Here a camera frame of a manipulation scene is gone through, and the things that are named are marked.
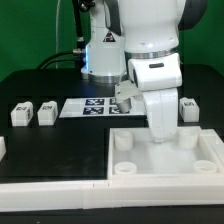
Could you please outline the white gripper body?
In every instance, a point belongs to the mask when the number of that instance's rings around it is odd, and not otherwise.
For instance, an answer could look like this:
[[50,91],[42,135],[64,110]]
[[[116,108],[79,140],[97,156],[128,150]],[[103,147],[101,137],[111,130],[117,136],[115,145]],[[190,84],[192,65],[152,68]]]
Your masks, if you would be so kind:
[[115,102],[135,98],[144,102],[148,126],[155,142],[176,134],[178,91],[182,85],[178,53],[154,59],[130,59],[128,79],[115,85]]

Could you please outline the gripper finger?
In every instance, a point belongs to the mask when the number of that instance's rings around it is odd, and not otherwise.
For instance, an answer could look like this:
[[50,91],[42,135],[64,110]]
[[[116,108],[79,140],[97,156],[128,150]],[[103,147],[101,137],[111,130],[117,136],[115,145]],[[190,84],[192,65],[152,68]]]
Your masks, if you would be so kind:
[[122,113],[128,113],[131,110],[131,108],[132,108],[132,106],[131,106],[131,100],[130,99],[126,99],[126,100],[120,102],[118,104],[118,108],[119,108],[119,110]]

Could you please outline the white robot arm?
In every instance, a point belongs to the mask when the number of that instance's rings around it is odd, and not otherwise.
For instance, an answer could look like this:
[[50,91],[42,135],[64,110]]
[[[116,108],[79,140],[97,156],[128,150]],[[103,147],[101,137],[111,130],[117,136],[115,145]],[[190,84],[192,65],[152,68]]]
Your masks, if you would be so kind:
[[203,17],[208,0],[80,0],[90,13],[91,39],[82,76],[115,85],[115,102],[126,113],[142,100],[153,139],[176,134],[182,85],[179,32]]

